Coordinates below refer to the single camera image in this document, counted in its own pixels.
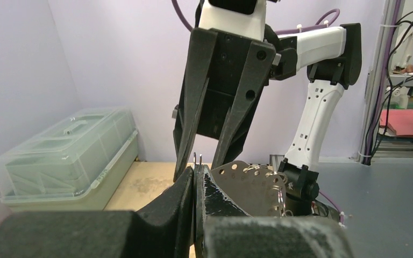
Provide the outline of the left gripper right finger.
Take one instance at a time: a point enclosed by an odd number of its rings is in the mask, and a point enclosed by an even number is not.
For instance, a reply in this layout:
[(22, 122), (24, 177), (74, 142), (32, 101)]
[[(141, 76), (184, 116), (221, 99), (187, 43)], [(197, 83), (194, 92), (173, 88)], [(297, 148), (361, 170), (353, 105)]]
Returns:
[(308, 216), (205, 216), (197, 209), (195, 173), (195, 254), (197, 257), (352, 257), (343, 213), (319, 201)]

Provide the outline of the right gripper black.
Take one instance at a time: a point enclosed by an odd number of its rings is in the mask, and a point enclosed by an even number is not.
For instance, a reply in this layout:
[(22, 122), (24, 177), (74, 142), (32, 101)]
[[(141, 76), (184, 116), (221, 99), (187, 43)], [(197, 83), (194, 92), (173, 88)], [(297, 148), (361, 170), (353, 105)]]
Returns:
[(271, 78), (272, 62), (282, 49), (269, 26), (263, 41), (215, 29), (192, 30), (173, 130), (174, 182), (187, 165), (197, 135), (218, 141), (213, 169), (241, 154)]

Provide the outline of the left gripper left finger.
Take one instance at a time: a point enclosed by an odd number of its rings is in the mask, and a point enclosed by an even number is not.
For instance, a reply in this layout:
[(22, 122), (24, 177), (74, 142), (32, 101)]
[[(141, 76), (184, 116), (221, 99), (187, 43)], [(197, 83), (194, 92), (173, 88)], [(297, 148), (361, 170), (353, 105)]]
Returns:
[(0, 257), (188, 257), (194, 171), (138, 211), (20, 212), (0, 224)]

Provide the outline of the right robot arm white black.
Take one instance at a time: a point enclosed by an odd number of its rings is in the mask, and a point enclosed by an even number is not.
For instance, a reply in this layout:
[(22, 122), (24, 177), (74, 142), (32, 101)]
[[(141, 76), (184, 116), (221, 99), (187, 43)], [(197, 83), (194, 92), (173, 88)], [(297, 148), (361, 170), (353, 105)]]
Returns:
[(218, 29), (191, 31), (188, 58), (175, 108), (178, 179), (200, 134), (218, 140), (211, 174), (224, 177), (242, 152), (264, 86), (307, 68), (306, 103), (291, 146), (270, 171), (282, 216), (307, 216), (317, 206), (318, 161), (339, 100), (359, 77), (361, 25), (342, 24), (278, 37), (266, 26), (255, 40)]

